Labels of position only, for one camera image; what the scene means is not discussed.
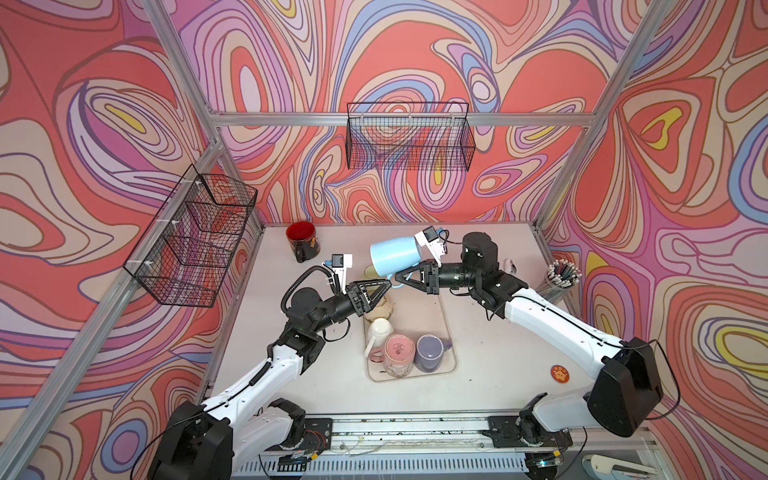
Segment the light blue mug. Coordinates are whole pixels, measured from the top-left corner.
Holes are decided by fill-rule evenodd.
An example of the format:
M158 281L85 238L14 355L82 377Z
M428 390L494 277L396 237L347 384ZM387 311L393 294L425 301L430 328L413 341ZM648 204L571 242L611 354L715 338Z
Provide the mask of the light blue mug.
M398 237L372 244L369 253L376 273L387 279L422 261L421 248L413 236Z

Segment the black skull mug red inside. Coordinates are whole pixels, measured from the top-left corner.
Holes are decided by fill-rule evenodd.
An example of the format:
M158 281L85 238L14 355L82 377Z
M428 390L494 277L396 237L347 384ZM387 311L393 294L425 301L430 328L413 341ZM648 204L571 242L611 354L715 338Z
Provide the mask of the black skull mug red inside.
M295 222L286 229L286 238L298 263L304 263L317 257L320 244L315 225L309 221Z

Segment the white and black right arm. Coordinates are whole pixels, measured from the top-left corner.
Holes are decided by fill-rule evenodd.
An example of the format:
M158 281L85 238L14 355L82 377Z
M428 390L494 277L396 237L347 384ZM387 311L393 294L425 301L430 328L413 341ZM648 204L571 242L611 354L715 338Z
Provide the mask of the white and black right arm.
M502 270L498 246L489 235L466 234L458 262L442 261L444 241L432 228L419 233L413 243L414 254L391 266L377 266L377 273L431 295L465 289L489 316L536 334L591 379L588 387L556 395L543 392L529 401L515 426L521 442L538 446L554 433L592 427L628 438L663 399L655 353L648 342L622 340L553 305Z

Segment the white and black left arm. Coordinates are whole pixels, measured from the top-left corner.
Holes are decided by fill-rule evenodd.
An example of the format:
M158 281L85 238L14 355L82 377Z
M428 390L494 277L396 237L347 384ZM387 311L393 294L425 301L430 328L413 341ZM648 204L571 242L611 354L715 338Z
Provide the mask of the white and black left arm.
M372 311L390 290L387 279L331 282L332 294L296 281L281 300L287 322L251 371L201 404L184 402L157 437L150 479L228 479L243 464L280 444L301 444L304 410L278 397L317 360L326 328Z

